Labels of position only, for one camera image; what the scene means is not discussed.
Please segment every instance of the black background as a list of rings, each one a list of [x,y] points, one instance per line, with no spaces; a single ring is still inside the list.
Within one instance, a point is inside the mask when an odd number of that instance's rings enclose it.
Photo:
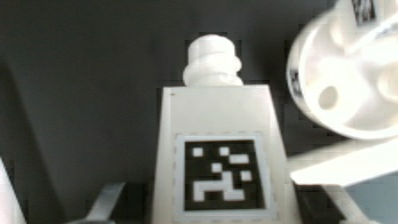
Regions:
[[[341,141],[299,112],[292,42],[334,0],[0,1],[0,156],[30,224],[82,218],[107,182],[153,182],[164,86],[206,33],[268,84],[288,155]]]

